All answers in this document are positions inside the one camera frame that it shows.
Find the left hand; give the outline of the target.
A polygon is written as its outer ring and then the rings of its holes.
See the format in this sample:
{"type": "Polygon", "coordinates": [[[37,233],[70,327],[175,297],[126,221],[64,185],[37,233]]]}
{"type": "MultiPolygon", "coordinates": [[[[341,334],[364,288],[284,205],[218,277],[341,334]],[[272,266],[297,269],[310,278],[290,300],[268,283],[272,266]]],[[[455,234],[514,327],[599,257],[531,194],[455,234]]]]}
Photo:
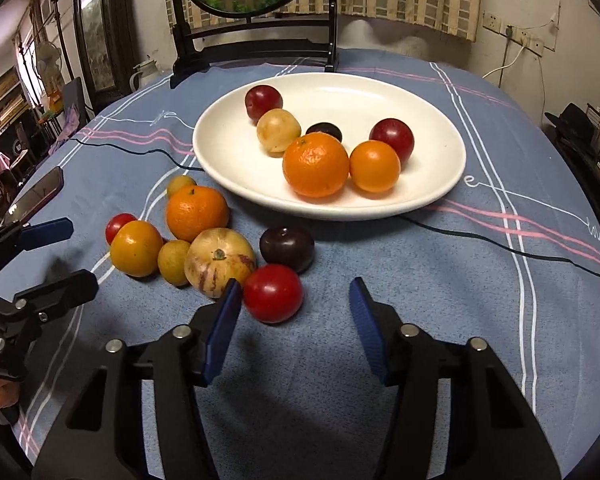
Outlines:
{"type": "Polygon", "coordinates": [[[0,378],[0,425],[14,426],[19,418],[20,383],[0,378]]]}

